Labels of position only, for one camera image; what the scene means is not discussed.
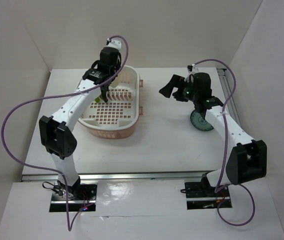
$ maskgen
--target white wall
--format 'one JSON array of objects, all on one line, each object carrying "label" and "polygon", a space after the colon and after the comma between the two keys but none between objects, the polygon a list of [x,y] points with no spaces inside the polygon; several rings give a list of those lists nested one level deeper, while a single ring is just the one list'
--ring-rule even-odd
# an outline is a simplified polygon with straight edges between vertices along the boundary
[{"label": "white wall", "polygon": [[[10,1],[0,0],[0,130],[9,110],[20,102],[42,96],[49,70]],[[24,160],[40,104],[12,116],[6,137],[14,154]],[[4,151],[0,138],[0,221],[12,182],[21,167]]]},{"label": "white wall", "polygon": [[241,123],[268,146],[267,181],[284,229],[284,0],[262,2],[230,66]]},{"label": "white wall", "polygon": [[127,38],[135,67],[230,62],[262,0],[14,0],[49,68],[87,68]]}]

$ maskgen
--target basket handle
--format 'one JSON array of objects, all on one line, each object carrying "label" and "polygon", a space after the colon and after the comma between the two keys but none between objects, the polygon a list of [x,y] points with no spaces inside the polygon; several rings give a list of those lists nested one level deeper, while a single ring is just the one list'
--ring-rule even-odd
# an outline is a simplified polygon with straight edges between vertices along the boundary
[{"label": "basket handle", "polygon": [[140,114],[140,116],[143,115],[143,107],[142,106],[139,107],[139,114]]}]

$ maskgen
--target green object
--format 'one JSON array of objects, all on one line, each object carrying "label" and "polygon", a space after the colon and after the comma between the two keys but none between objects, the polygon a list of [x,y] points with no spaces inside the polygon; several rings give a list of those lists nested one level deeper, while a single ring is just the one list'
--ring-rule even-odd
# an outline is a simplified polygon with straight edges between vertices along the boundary
[{"label": "green object", "polygon": [[99,103],[99,102],[101,101],[100,96],[98,96],[96,99],[94,99],[94,101],[95,101],[96,103]]},{"label": "green object", "polygon": [[210,123],[208,123],[205,119],[203,119],[201,114],[195,110],[191,112],[190,120],[192,125],[201,131],[207,132],[214,129],[214,127]]}]

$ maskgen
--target cable clip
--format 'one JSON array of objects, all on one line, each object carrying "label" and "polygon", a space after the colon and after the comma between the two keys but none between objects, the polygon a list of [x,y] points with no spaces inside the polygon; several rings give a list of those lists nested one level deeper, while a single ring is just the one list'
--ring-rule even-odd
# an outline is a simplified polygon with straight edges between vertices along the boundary
[{"label": "cable clip", "polygon": [[217,115],[216,117],[221,117],[223,115],[230,115],[227,111],[220,111],[220,115]]},{"label": "cable clip", "polygon": [[82,96],[86,96],[86,94],[87,94],[87,92],[86,93],[84,93],[84,92],[82,92],[82,91],[80,91],[80,90],[77,90],[77,91],[75,91],[76,93],[79,93],[79,95],[82,95]]}]

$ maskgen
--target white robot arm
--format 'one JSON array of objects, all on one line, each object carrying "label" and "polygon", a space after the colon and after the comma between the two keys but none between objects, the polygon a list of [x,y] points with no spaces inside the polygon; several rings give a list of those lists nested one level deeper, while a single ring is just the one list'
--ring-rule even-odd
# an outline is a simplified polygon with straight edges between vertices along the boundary
[{"label": "white robot arm", "polygon": [[[262,140],[255,141],[227,111],[223,112],[223,103],[212,96],[211,79],[207,73],[199,72],[195,65],[189,65],[187,69],[189,72],[187,77],[173,75],[159,93],[166,98],[172,95],[180,102],[192,101],[195,111],[216,129],[223,140],[225,140],[226,130],[225,115],[228,136],[227,162],[219,185],[238,185],[265,177],[267,173],[266,144]],[[201,181],[204,187],[207,189],[216,187],[220,173],[221,169],[204,174]]]},{"label": "white robot arm", "polygon": [[79,93],[70,97],[66,103],[50,117],[42,116],[39,120],[41,143],[45,146],[47,152],[50,153],[55,167],[62,172],[66,178],[58,175],[58,184],[62,188],[68,187],[71,194],[76,196],[77,189],[81,183],[79,175],[76,171],[73,152],[77,147],[77,140],[72,131],[81,117],[83,111],[96,98],[101,98],[107,102],[107,92],[111,82],[96,87],[108,81],[121,67],[121,49],[122,43],[117,38],[107,42],[100,53],[100,59],[95,61],[91,68],[85,72],[82,80],[77,86],[76,91]]}]

